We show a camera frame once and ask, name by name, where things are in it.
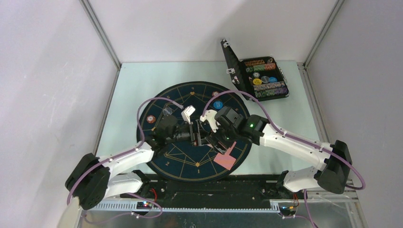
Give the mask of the clear dealer button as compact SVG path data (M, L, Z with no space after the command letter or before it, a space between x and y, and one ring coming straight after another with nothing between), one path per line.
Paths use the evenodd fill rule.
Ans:
M166 108L163 109L162 113L163 113L164 116L172 115L173 114L173 109L170 108L170 107L166 107Z

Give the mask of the blue small blind button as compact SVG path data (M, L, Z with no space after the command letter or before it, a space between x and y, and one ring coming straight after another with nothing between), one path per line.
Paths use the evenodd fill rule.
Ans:
M220 110L220 109L223 108L223 103L220 100L216 100L216 101L213 102L213 107L216 110Z

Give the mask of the pink dealt card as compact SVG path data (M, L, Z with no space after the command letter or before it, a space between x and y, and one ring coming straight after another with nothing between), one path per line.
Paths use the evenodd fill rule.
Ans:
M236 162L236 159L228 154L218 153L213 159L213 161L218 165L220 165L221 167L227 170L231 170Z

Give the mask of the pink playing card deck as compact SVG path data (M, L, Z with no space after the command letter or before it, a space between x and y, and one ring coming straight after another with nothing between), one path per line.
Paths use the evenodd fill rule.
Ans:
M234 141L233 144L226 150L226 152L224 153L224 155L229 156L230 153L232 152L232 150L234 149L236 143L237 143L237 142Z

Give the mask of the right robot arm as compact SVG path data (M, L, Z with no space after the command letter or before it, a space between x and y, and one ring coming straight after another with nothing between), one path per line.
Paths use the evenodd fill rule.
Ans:
M342 194L347 187L352 164L348 146L342 141L330 144L289 134L265 117L244 117L227 106L219 111L207 110L200 121L208 122L211 128L206 140L217 152L214 161L228 170L235 163L231 152L238 141L274 148L309 162L309 168L281 173L276 186L281 198L319 187Z

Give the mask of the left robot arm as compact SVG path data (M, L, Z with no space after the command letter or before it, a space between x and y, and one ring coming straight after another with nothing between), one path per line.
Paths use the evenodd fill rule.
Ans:
M66 180L65 187L69 190L67 203L75 200L80 208L89 210L111 196L124 193L134 193L139 198L148 196L150 184L141 171L123 172L162 157L172 143L194 142L195 126L215 122L207 114L198 121L192 121L186 114L182 117L184 122L179 124L176 117L165 116L134 148L115 156L102 159L92 153L84 155Z

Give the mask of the round dark poker mat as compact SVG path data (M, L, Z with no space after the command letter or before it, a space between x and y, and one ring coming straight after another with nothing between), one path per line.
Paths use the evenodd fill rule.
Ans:
M191 115L192 121L199 120L206 104L209 104L209 109L218 111L213 107L213 102L216 100L220 100L223 106L231 107L237 113L248 117L249 112L244 101L235 93L225 94L213 102L210 101L214 91L221 93L226 90L227 88L221 85L202 81L180 83L168 87L157 94L158 100L149 102L144 108L140 116L141 128L145 135L151 134L164 117L162 111L166 107L173 109L172 116L175 116L179 123L183 121L181 109L172 103L161 100L161 97L174 100L184 107L193 105L196 110ZM154 123L146 121L149 115L156 117ZM168 147L167 153L149 162L148 166L158 175L174 181L194 183L214 181L235 171L244 162L250 150L251 143L238 141L230 153L236 162L231 170L227 170L213 161L217 153L211 147L192 146L189 142L174 142Z

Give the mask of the yellow button in case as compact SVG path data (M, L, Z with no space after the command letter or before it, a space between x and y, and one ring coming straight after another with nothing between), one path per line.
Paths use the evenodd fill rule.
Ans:
M257 86L257 85L261 85L261 84L262 84L262 81L261 81L261 79L259 79L259 78L255 78L255 79L253 79L253 81L252 81L252 82L253 82L253 84L254 84L254 85L256 85L256 86Z

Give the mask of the black poker chip case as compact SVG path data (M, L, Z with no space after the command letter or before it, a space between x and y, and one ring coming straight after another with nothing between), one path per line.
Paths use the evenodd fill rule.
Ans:
M239 59L226 39L221 40L221 48L227 64L226 73L239 91L258 101L289 96L287 80L274 57Z

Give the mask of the blue button in case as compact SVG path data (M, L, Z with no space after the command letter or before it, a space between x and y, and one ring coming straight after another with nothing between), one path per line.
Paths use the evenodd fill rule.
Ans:
M275 82L278 82L278 80L277 80L277 78L275 78L275 77L270 77L270 78L269 78L269 82L270 82L270 83L275 83Z

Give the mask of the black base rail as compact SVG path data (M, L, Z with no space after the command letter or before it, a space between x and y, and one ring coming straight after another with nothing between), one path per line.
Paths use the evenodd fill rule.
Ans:
M146 175L136 192L168 209L268 209L275 200L298 203L301 191L293 193L277 183L279 175L230 175L203 183L178 182Z

